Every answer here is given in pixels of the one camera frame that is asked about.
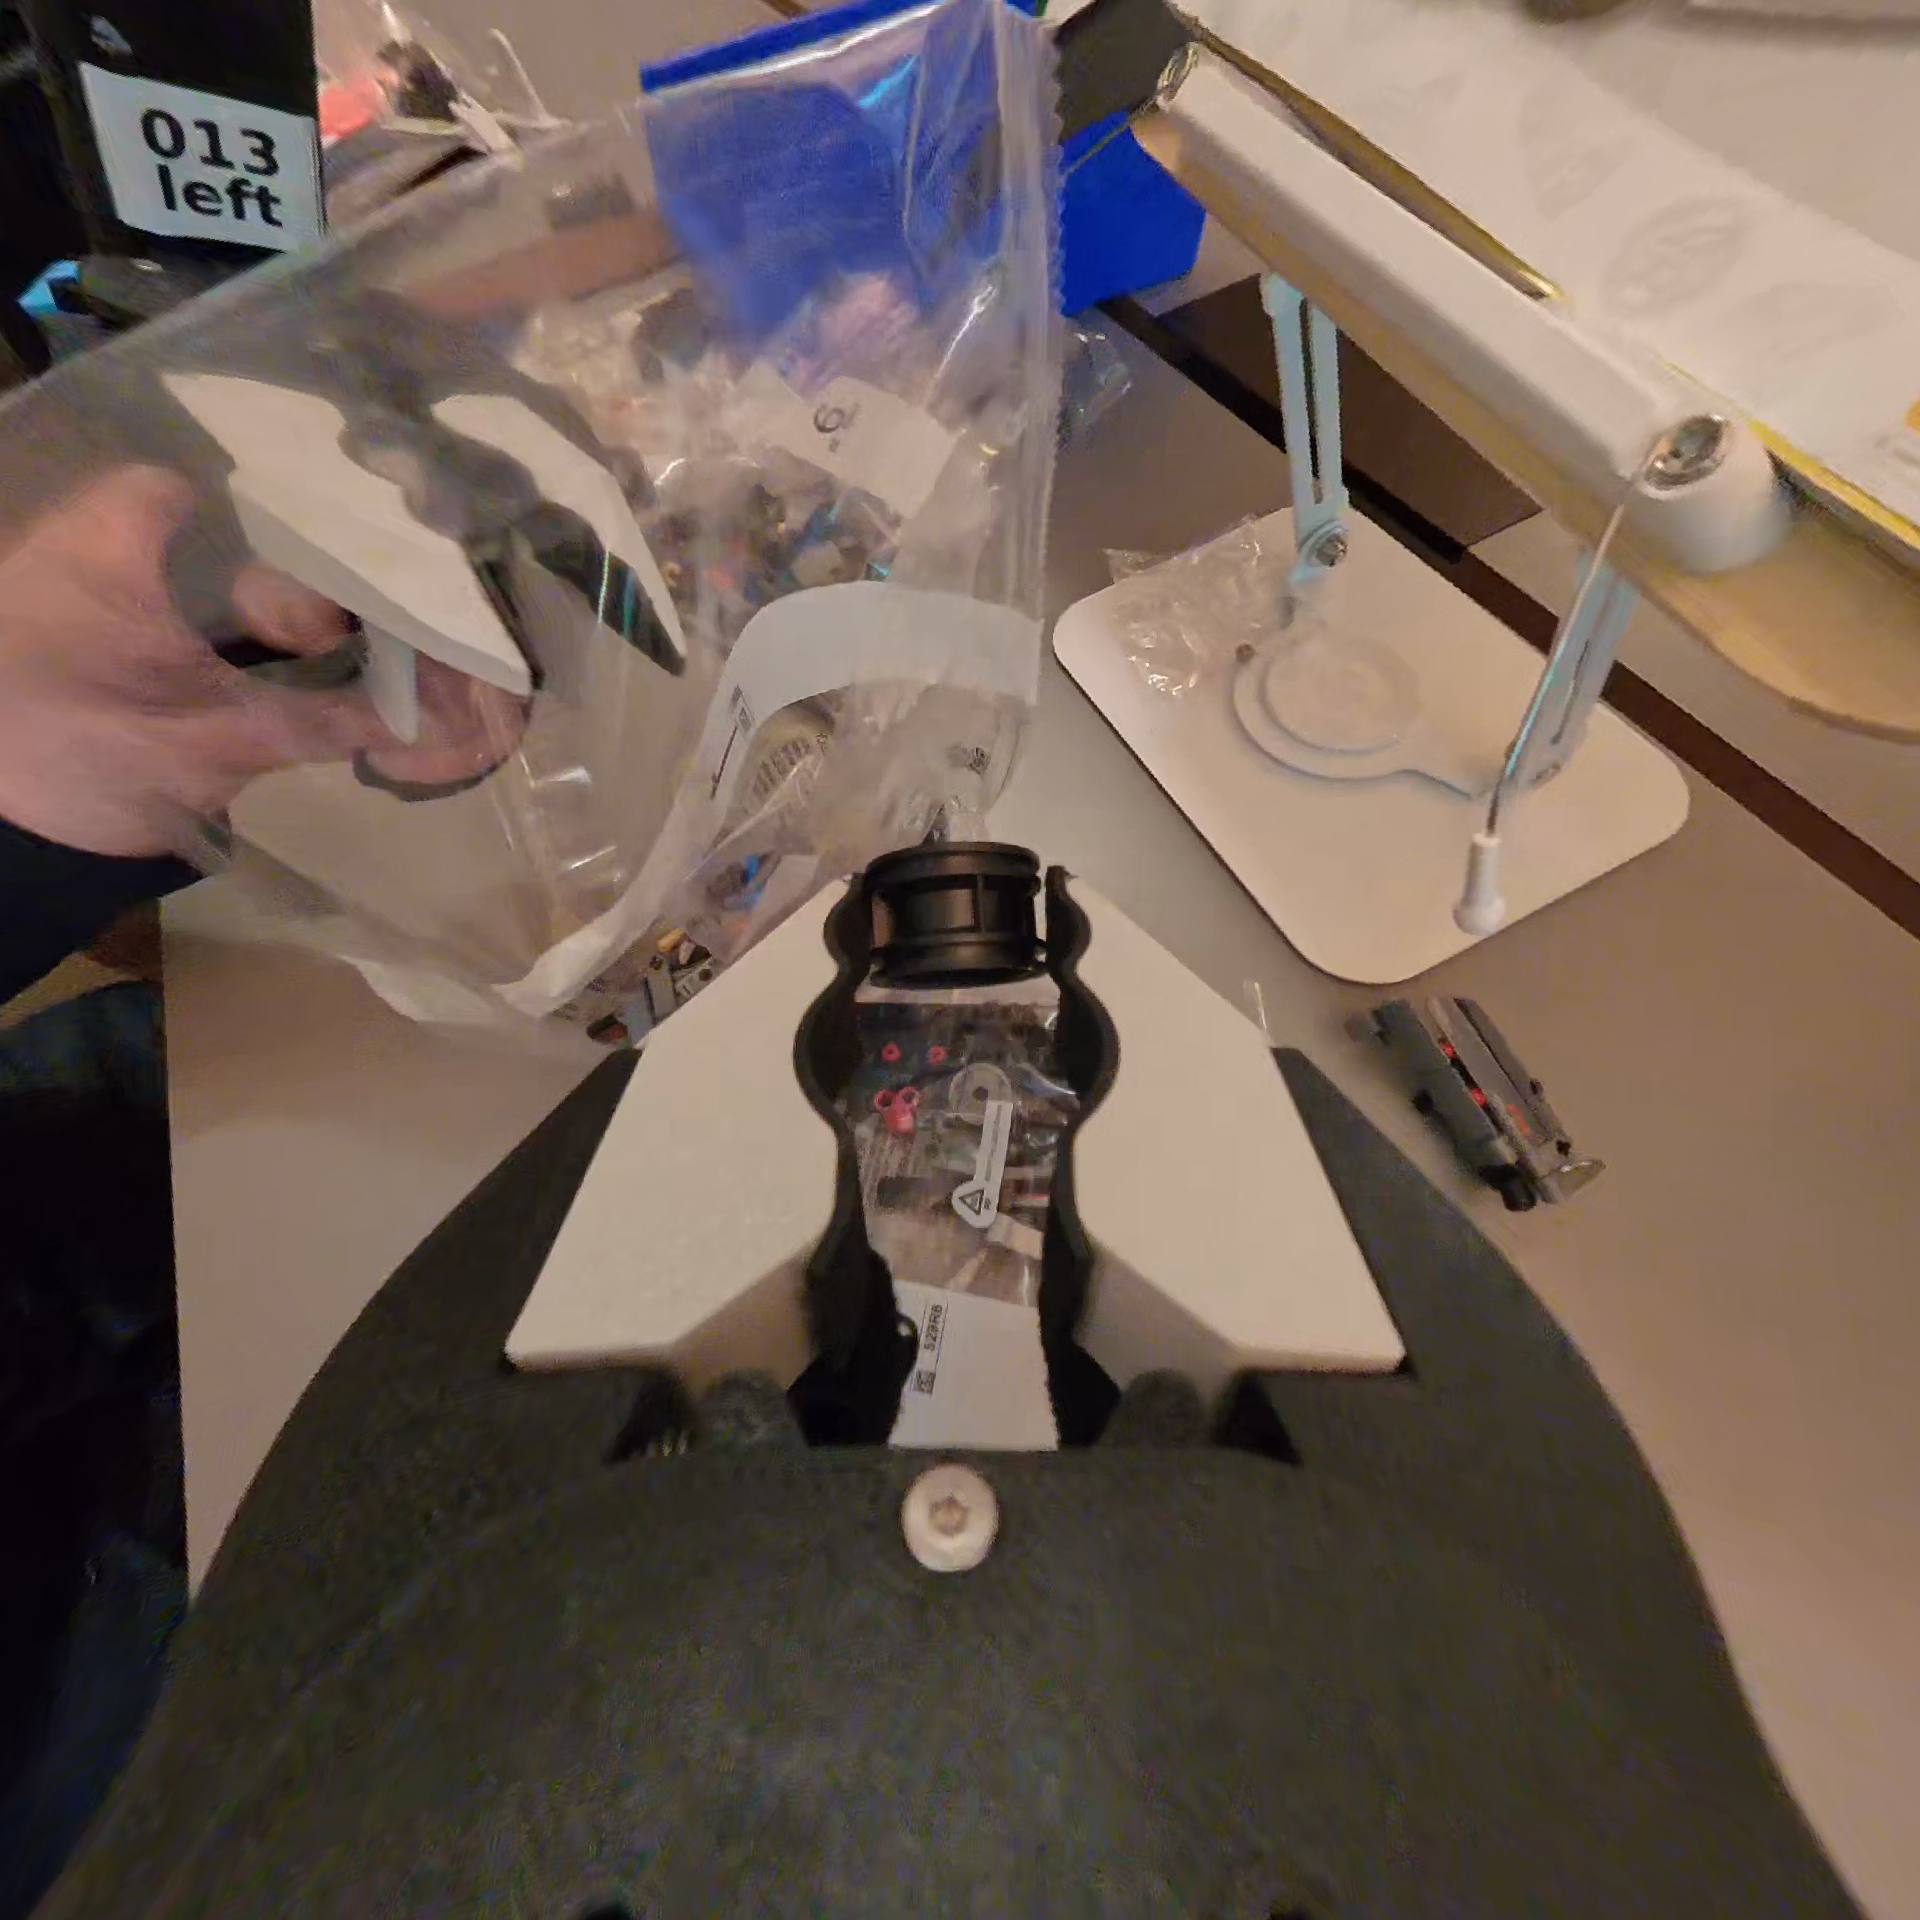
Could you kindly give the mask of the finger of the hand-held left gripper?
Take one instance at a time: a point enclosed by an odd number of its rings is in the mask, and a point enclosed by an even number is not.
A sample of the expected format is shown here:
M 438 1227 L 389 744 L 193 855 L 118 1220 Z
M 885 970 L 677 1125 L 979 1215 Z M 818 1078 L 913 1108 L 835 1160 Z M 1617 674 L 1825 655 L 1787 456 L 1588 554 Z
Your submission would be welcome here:
M 533 506 L 515 511 L 510 527 L 546 571 L 591 602 L 604 629 L 666 674 L 683 676 L 689 642 L 678 606 L 601 454 L 505 392 L 449 396 L 434 403 L 434 419 L 527 476 Z
M 418 741 L 422 660 L 533 698 L 535 672 L 463 548 L 349 456 L 340 406 L 242 374 L 166 371 L 161 384 L 230 461 L 257 557 L 357 619 L 387 731 Z

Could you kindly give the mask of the small black lego assembly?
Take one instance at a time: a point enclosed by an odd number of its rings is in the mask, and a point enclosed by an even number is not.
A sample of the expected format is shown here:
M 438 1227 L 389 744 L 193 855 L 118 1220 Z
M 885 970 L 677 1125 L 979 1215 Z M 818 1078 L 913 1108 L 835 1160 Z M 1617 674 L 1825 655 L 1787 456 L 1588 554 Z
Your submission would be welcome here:
M 1395 1066 L 1410 1106 L 1506 1212 L 1563 1205 L 1604 1172 L 1578 1152 L 1542 1082 L 1479 1002 L 1385 999 L 1353 1013 L 1347 1030 Z

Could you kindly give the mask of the clear bag of black red parts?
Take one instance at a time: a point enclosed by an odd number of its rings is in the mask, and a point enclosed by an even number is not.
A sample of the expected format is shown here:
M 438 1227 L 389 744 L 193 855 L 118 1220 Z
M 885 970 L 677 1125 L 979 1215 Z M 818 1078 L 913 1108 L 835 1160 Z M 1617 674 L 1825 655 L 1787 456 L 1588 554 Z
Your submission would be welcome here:
M 1041 1331 L 1050 1203 L 1081 1100 L 1059 1059 L 1055 982 L 854 996 L 854 1138 L 868 1244 L 916 1334 L 899 1448 L 1052 1452 Z

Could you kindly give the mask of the blue storage bin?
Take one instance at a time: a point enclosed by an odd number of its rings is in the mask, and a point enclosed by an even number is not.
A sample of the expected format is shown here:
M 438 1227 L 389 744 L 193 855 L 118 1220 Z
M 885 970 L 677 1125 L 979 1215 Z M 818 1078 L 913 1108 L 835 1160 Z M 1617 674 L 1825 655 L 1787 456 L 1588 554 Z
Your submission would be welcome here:
M 737 335 L 857 274 L 922 308 L 1059 187 L 1059 311 L 1188 272 L 1204 210 L 1134 123 L 1063 146 L 1046 5 L 836 5 L 641 70 L 657 203 Z

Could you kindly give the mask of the person's left forearm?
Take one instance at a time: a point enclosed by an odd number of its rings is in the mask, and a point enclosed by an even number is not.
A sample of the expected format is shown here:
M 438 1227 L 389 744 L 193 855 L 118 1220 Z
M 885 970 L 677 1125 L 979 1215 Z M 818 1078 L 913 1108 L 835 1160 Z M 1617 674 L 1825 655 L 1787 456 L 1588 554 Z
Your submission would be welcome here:
M 125 911 L 201 878 L 178 856 L 87 853 L 2 823 L 2 1003 L 92 947 Z

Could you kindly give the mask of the black display board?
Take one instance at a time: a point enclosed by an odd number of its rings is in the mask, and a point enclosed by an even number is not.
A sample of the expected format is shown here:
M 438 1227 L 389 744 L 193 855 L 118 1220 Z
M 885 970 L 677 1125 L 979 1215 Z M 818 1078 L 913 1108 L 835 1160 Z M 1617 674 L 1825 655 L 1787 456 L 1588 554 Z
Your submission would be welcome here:
M 1162 110 L 1204 46 L 1170 3 L 1046 5 L 1044 23 L 1059 70 L 1063 146 Z

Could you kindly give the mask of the small clear plastic wrapper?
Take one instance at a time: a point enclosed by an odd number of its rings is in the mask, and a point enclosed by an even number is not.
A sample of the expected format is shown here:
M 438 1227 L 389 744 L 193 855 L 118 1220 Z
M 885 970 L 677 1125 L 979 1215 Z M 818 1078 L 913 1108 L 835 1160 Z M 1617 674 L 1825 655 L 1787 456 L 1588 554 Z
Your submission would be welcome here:
M 1164 702 L 1238 666 L 1292 616 L 1292 533 L 1253 516 L 1175 554 L 1108 547 L 1105 562 L 1121 648 Z

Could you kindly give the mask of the large clear bag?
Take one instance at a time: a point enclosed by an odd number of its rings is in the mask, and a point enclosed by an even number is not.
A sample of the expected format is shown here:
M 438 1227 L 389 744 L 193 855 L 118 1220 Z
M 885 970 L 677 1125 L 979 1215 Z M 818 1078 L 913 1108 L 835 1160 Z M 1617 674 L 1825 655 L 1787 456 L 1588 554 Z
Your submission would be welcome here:
M 469 77 L 450 42 L 394 5 L 363 23 L 311 7 L 321 100 L 247 104 L 205 82 L 109 68 L 133 29 L 92 19 L 78 84 L 115 238 L 78 250 L 50 323 L 5 306 L 5 554 L 20 522 L 99 472 L 177 472 L 194 516 L 169 550 L 177 607 L 258 678 L 362 687 L 357 619 L 258 560 L 230 461 L 164 391 L 166 371 L 254 378 L 342 410 L 342 443 L 454 536 L 510 623 L 535 693 L 492 779 L 410 802 L 349 762 L 266 775 L 178 856 L 251 892 L 273 938 L 337 954 L 422 1023 L 525 1034 L 575 1023 L 587 980 L 724 844 L 812 850 L 822 883 L 923 836 L 981 826 L 1037 694 L 1043 571 L 1031 607 L 899 583 L 781 594 L 733 630 L 678 610 L 689 672 L 604 629 L 574 583 L 510 527 L 527 476 L 434 419 L 454 392 L 505 392 L 599 452 L 511 347 L 539 308 L 685 274 L 657 203 L 637 93 L 554 119 L 517 54 Z M 961 294 L 1004 287 L 1017 323 L 1060 326 L 1055 200 L 1006 227 L 1014 254 Z M 916 318 L 930 320 L 905 296 Z M 716 314 L 729 339 L 733 333 Z M 1050 404 L 1052 469 L 1055 426 Z

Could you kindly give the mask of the person's left hand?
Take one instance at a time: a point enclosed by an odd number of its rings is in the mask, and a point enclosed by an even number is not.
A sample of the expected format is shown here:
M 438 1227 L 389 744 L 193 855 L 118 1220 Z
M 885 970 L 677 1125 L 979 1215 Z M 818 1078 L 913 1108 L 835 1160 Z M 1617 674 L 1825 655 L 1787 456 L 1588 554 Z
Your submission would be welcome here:
M 2 814 L 62 847 L 177 856 L 261 778 L 362 758 L 402 783 L 482 775 L 518 741 L 499 687 L 421 672 L 418 738 L 362 687 L 287 687 L 221 660 L 186 622 L 169 548 L 189 484 L 107 471 L 38 516 L 2 564 Z

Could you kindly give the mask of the black lego wheel rim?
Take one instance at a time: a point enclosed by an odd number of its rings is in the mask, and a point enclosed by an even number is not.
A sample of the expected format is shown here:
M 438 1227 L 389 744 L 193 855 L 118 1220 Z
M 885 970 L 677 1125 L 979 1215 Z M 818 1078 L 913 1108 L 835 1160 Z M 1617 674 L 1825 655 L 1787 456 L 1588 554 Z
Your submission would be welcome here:
M 935 844 L 865 874 L 871 980 L 892 991 L 985 989 L 1037 976 L 1041 856 L 1007 844 Z

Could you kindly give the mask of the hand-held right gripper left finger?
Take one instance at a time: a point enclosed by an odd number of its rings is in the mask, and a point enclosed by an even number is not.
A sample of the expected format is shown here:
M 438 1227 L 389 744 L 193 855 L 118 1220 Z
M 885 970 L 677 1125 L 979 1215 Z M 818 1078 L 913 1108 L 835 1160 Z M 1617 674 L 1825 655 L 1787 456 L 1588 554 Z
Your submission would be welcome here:
M 524 1371 L 635 1362 L 798 1391 L 830 1447 L 889 1440 L 918 1334 L 874 1250 L 852 1122 L 874 911 L 822 888 L 637 1050 L 507 1334 Z

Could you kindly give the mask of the white book stand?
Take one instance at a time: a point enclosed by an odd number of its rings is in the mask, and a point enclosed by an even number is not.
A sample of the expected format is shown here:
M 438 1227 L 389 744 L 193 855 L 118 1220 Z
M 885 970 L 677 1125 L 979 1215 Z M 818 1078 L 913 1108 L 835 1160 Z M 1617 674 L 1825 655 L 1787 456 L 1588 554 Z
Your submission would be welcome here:
M 1277 932 L 1425 976 L 1670 840 L 1676 755 L 1916 879 L 1916 530 L 1194 27 L 1134 133 L 1258 274 L 1292 616 L 1177 702 L 1111 588 L 1053 652 Z

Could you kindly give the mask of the person's legs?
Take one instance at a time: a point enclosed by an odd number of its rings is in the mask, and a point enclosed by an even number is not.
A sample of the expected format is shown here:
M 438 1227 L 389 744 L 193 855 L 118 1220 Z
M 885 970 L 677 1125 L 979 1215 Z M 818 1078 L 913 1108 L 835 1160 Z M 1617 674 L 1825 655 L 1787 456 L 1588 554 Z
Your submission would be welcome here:
M 2 1068 L 2 1915 L 30 1915 L 186 1613 L 161 991 L 52 1006 Z

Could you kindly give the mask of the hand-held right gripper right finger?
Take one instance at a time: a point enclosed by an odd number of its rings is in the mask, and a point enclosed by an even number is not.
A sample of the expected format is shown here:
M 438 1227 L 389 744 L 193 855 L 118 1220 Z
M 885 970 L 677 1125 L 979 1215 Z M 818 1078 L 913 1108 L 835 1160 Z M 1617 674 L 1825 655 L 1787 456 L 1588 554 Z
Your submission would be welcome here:
M 1075 1098 L 1043 1229 L 1063 1448 L 1177 1376 L 1204 1416 L 1255 1376 L 1393 1376 L 1405 1342 L 1262 1026 L 1089 879 L 1044 876 L 1053 1056 Z

